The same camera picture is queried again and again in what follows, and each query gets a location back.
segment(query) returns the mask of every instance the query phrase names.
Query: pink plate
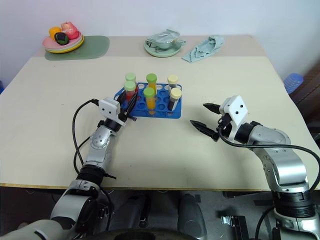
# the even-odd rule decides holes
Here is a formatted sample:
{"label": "pink plate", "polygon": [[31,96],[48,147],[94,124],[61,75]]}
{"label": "pink plate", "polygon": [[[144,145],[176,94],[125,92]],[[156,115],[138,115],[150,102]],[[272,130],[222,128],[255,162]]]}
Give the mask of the pink plate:
{"label": "pink plate", "polygon": [[51,37],[48,36],[43,40],[42,45],[47,49],[59,50],[59,49],[67,48],[75,44],[76,42],[80,42],[81,38],[82,38],[82,34],[81,32],[79,32],[79,36],[76,39],[70,40],[69,43],[66,45],[60,45],[59,43],[57,43],[56,41],[53,41]]}

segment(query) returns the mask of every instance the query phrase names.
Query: table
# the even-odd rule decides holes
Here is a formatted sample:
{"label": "table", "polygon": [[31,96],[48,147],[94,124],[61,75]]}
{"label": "table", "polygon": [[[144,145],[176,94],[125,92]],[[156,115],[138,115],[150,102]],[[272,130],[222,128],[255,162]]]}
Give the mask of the table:
{"label": "table", "polygon": [[[263,49],[251,36],[226,36],[213,57],[188,63],[187,51],[204,36],[189,42],[176,56],[156,58],[143,49],[145,37],[110,37],[105,56],[90,60],[48,61],[39,51],[0,95],[0,186],[65,189],[77,176],[72,117],[91,98],[113,97],[125,73],[138,82],[156,73],[159,83],[169,74],[182,85],[180,119],[139,117],[127,121],[116,139],[106,188],[202,189],[265,191],[268,184],[260,160],[249,150],[214,142],[189,120],[215,129],[219,116],[203,103],[221,104],[241,95],[249,110],[247,122],[257,121],[289,135],[291,143],[320,154],[306,124]],[[104,119],[95,105],[83,108],[76,120],[78,143]],[[82,156],[88,146],[81,150]],[[316,160],[295,150],[313,183]]]}

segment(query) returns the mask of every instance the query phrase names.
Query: test tube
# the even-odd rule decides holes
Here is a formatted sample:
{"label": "test tube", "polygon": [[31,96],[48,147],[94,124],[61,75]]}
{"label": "test tube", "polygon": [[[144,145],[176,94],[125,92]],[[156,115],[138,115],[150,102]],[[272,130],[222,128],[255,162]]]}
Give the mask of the test tube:
{"label": "test tube", "polygon": [[[156,98],[155,98],[155,90],[152,87],[146,87],[143,90],[143,95],[145,96],[146,107],[149,110],[154,110],[156,108]],[[155,111],[149,111],[149,114],[155,114]]]}
{"label": "test tube", "polygon": [[146,76],[146,81],[148,82],[148,87],[149,88],[153,88],[154,90],[154,95],[157,95],[157,75],[155,75],[154,73],[149,73]]}
{"label": "test tube", "polygon": [[133,81],[124,83],[125,99],[129,102],[131,97],[136,93],[136,84]]}
{"label": "test tube", "polygon": [[126,75],[125,75],[125,80],[126,81],[132,81],[135,83],[135,91],[138,92],[138,84],[137,84],[137,81],[136,81],[136,74],[134,74],[133,72],[128,72]]}
{"label": "test tube", "polygon": [[169,83],[169,88],[168,92],[170,94],[171,89],[174,89],[177,87],[177,82],[178,82],[178,76],[175,74],[171,74],[168,76],[168,83]]}
{"label": "test tube", "polygon": [[172,88],[170,91],[170,100],[168,104],[168,110],[174,111],[178,104],[178,100],[181,98],[182,92],[179,88]]}

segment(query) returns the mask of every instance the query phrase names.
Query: metal bracket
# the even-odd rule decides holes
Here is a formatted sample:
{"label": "metal bracket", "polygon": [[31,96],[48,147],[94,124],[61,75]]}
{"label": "metal bracket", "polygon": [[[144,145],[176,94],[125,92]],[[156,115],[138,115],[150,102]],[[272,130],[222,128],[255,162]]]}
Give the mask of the metal bracket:
{"label": "metal bracket", "polygon": [[107,97],[99,101],[100,113],[107,119],[111,119],[121,126],[126,124],[119,119],[119,114],[121,111],[120,103],[111,97]]}
{"label": "metal bracket", "polygon": [[236,240],[249,240],[249,233],[245,216],[222,216],[222,224],[228,224],[234,229]]}
{"label": "metal bracket", "polygon": [[238,129],[244,123],[245,117],[248,113],[245,102],[239,95],[228,97],[220,106],[219,111],[222,116],[224,116],[225,114],[229,114],[232,119],[232,129],[229,134],[228,140],[233,141]]}
{"label": "metal bracket", "polygon": [[150,208],[151,208],[151,199],[148,195],[146,195],[143,209],[140,215],[140,223],[139,223],[139,227],[142,229],[145,229],[149,224],[148,217],[150,213]]}

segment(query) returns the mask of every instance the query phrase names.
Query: white test tube cap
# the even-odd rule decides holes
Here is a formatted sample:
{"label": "white test tube cap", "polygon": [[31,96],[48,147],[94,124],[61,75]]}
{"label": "white test tube cap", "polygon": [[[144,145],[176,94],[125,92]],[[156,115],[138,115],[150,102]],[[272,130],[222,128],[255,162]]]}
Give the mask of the white test tube cap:
{"label": "white test tube cap", "polygon": [[171,74],[168,76],[168,83],[169,84],[177,84],[178,82],[178,76],[175,74]]}
{"label": "white test tube cap", "polygon": [[173,99],[177,100],[177,99],[181,98],[181,95],[182,95],[182,92],[177,87],[172,88],[170,91],[170,97],[172,97]]}

